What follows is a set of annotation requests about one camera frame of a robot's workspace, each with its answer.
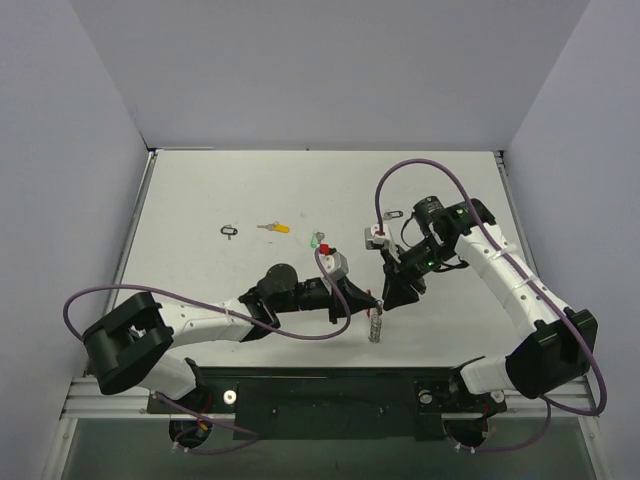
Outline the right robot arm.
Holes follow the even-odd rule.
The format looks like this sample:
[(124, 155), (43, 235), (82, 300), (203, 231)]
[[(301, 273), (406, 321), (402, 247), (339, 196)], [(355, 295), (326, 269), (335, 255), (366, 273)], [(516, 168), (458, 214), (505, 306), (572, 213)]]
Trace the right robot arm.
[(501, 390), (541, 398), (590, 370), (596, 319), (587, 310), (573, 310), (540, 281), (482, 202), (445, 207), (437, 197), (426, 197), (412, 217), (424, 237), (408, 249), (395, 243), (384, 223), (365, 231), (369, 248), (384, 260), (384, 310), (417, 302), (426, 291), (425, 276), (458, 258), (488, 287), (521, 340), (510, 354), (461, 366), (446, 386), (453, 406), (468, 409), (483, 394)]

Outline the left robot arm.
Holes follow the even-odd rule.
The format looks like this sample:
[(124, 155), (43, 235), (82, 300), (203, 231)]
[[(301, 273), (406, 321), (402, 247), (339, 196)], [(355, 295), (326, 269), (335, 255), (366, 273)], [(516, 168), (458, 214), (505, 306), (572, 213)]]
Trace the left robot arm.
[(304, 282), (292, 266), (276, 264), (245, 294), (209, 308), (139, 292), (88, 327), (82, 342), (102, 394), (140, 386), (192, 412), (203, 405), (206, 388), (195, 362), (174, 356), (173, 349), (262, 339), (279, 331), (280, 313), (325, 310), (335, 322), (376, 305), (334, 260), (323, 261), (321, 276)]

